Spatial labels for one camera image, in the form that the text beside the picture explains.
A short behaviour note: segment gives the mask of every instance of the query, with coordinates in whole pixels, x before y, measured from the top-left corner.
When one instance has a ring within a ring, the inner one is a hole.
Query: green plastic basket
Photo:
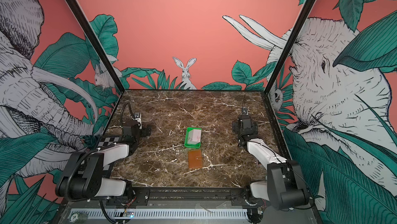
[[[188,144],[187,143],[187,137],[188,137],[188,135],[189,135],[189,132],[191,131],[191,130],[193,130],[193,129],[200,129],[201,130],[201,128],[198,128],[198,127],[188,127],[187,128],[187,130],[186,130],[186,136],[185,136],[185,147],[189,147],[189,148],[200,148],[201,147],[201,142],[198,142],[197,144]]]

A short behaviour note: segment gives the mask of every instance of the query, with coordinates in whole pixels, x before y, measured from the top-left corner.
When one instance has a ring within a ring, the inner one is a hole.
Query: checkerboard pattern
[[[114,142],[118,142],[119,140],[121,140],[121,138],[119,136],[103,136],[99,139],[99,143],[97,147],[106,147]],[[110,174],[112,173],[112,169],[113,169],[113,163],[107,164],[103,167],[103,171],[102,171],[102,177],[106,177],[109,178]]]

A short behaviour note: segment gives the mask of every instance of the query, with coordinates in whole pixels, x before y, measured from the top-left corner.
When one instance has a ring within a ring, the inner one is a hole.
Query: marble tabletop
[[[265,168],[237,146],[231,130],[244,94],[259,135],[278,152],[260,92],[132,90],[123,94],[105,134],[122,133],[120,111],[125,102],[133,112],[141,112],[142,124],[151,125],[152,134],[141,139],[132,156],[116,162],[111,178],[139,187],[246,187],[264,180]],[[124,120],[129,118],[126,110]],[[202,128],[203,168],[188,167],[192,149],[184,146],[187,127]]]

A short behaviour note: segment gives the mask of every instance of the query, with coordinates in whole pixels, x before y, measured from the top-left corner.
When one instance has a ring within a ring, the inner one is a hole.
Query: brown leather wallet
[[[201,150],[193,150],[187,152],[188,161],[189,161],[189,169],[198,169],[202,168],[202,156]]]

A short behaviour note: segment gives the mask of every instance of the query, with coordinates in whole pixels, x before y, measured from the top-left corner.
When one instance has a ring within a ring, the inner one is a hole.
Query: white box
[[[187,143],[191,145],[195,145],[200,143],[201,141],[201,129],[192,129],[190,130],[187,136]]]

